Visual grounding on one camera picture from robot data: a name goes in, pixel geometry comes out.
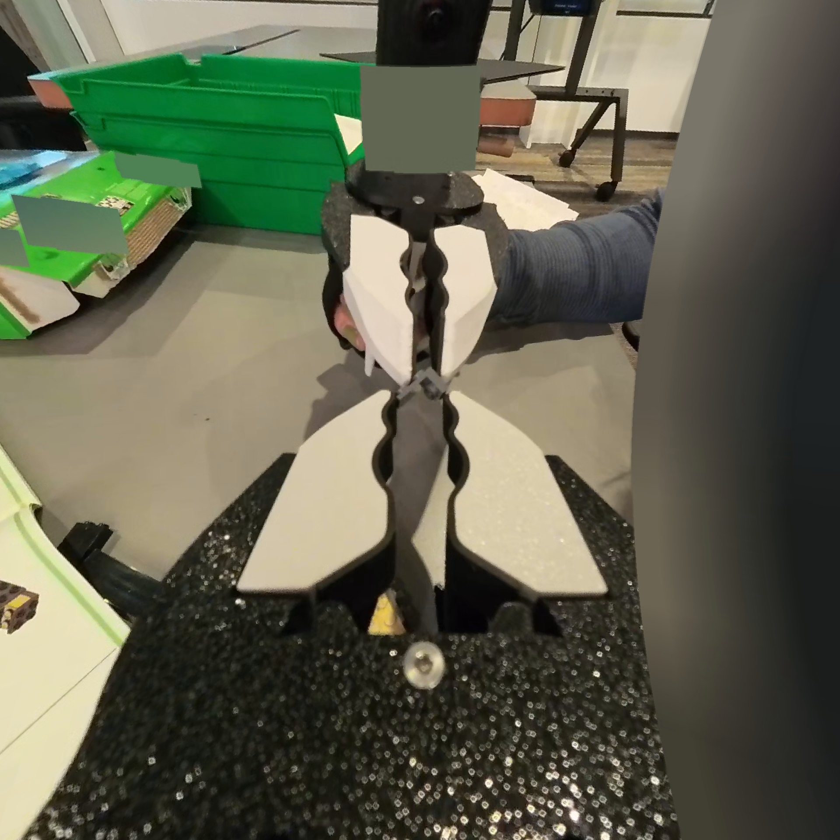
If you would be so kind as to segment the grey and tan brick assembly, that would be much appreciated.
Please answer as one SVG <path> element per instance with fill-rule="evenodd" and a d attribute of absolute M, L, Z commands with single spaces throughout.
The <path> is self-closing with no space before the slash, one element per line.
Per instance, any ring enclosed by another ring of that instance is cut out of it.
<path fill-rule="evenodd" d="M 392 589 L 386 590 L 376 601 L 367 634 L 376 637 L 396 637 L 405 633 L 396 594 Z"/>

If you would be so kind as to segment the person's right hand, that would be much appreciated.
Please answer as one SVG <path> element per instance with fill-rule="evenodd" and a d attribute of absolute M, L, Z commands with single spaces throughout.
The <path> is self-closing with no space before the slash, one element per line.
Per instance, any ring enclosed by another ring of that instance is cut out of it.
<path fill-rule="evenodd" d="M 332 314 L 332 327 L 345 349 L 352 349 L 359 354 L 365 352 L 365 341 L 358 330 L 344 294 L 339 296 Z"/>

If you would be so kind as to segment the black rolling table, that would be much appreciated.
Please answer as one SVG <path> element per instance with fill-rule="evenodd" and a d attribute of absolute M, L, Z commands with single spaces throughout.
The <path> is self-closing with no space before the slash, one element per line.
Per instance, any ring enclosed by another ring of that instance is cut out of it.
<path fill-rule="evenodd" d="M 479 58 L 491 1 L 381 1 L 377 4 L 375 49 L 354 52 L 321 52 L 320 57 L 357 64 L 389 67 L 444 67 L 469 63 L 479 69 L 482 86 L 561 71 L 561 66 L 517 60 L 525 7 L 532 16 L 579 18 L 579 32 L 571 63 L 561 87 L 528 89 L 538 102 L 591 103 L 595 108 L 577 130 L 571 145 L 560 155 L 559 166 L 571 167 L 583 143 L 610 107 L 615 108 L 610 179 L 595 189 L 595 199 L 609 202 L 623 180 L 629 91 L 620 87 L 584 87 L 581 84 L 600 1 L 513 1 L 507 39 L 499 59 Z"/>

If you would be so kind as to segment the white paper sheet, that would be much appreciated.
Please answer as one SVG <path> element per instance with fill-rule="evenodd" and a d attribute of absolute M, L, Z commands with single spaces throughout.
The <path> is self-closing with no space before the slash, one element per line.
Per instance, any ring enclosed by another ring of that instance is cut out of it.
<path fill-rule="evenodd" d="M 496 171 L 488 169 L 473 178 L 483 192 L 485 202 L 496 205 L 509 229 L 537 232 L 573 222 L 579 216 L 560 199 Z"/>

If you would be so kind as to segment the instruction booklet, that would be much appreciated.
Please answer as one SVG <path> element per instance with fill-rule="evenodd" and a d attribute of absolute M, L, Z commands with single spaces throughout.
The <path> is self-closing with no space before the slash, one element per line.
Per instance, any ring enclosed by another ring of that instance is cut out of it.
<path fill-rule="evenodd" d="M 124 643 L 129 626 L 49 539 L 1 451 L 1 749 Z"/>

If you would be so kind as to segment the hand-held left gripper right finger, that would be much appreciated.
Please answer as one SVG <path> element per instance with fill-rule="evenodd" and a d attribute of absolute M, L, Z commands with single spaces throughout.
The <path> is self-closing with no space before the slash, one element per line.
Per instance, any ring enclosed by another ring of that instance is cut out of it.
<path fill-rule="evenodd" d="M 448 536 L 530 601 L 601 597 L 607 584 L 541 448 L 465 394 L 444 399 Z"/>

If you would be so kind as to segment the small grey brick piece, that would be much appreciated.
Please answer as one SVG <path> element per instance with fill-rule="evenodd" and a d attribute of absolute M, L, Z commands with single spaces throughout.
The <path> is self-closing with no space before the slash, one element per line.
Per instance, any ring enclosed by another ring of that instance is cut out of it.
<path fill-rule="evenodd" d="M 396 397 L 401 403 L 415 394 L 425 396 L 432 402 L 440 401 L 447 395 L 450 382 L 434 368 L 426 367 L 417 371 L 411 381 L 401 385 Z"/>

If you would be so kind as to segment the grey desk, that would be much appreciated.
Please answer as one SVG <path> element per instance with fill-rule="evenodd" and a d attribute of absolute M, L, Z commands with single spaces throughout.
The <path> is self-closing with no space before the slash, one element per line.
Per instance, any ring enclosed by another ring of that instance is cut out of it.
<path fill-rule="evenodd" d="M 58 543 L 77 522 L 160 579 L 281 454 L 389 381 L 322 311 L 315 237 L 183 225 L 102 300 L 2 342 L 2 447 Z M 488 328 L 455 388 L 633 522 L 635 372 L 608 326 Z"/>

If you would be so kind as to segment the person's right forearm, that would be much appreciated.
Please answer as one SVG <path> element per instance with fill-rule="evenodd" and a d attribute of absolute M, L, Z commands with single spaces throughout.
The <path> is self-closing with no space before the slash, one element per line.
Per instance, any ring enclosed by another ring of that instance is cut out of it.
<path fill-rule="evenodd" d="M 665 189 L 601 216 L 511 230 L 488 321 L 617 323 L 644 315 Z"/>

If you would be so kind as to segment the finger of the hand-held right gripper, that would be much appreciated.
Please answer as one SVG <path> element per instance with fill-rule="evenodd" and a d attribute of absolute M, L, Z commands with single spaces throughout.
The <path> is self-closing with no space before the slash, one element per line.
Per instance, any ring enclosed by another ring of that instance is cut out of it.
<path fill-rule="evenodd" d="M 410 385 L 415 365 L 414 315 L 403 259 L 407 231 L 378 216 L 350 217 L 350 263 L 343 271 L 343 301 L 370 375 L 376 365 L 397 389 Z"/>
<path fill-rule="evenodd" d="M 476 347 L 497 294 L 487 236 L 435 229 L 425 248 L 425 323 L 433 369 L 450 381 Z"/>

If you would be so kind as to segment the green plastic crate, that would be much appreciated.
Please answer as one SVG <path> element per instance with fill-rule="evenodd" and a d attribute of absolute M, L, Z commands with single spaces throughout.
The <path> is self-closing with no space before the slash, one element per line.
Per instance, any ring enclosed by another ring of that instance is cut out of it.
<path fill-rule="evenodd" d="M 364 153 L 335 115 L 361 117 L 360 65 L 345 61 L 155 56 L 58 77 L 102 150 L 195 164 L 205 224 L 320 236 L 322 202 Z"/>

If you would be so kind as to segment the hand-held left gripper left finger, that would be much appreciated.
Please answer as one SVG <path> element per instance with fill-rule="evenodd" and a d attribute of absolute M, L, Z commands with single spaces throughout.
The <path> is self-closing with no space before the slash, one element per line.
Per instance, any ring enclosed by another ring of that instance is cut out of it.
<path fill-rule="evenodd" d="M 368 601 L 391 583 L 396 408 L 395 393 L 377 391 L 300 446 L 238 592 Z"/>

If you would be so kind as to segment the green toy box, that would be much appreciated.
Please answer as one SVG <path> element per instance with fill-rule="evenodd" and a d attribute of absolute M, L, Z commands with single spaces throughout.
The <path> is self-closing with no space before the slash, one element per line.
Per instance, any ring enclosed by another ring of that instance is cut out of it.
<path fill-rule="evenodd" d="M 113 152 L 2 154 L 1 339 L 104 299 L 192 208 L 187 186 L 123 178 Z"/>

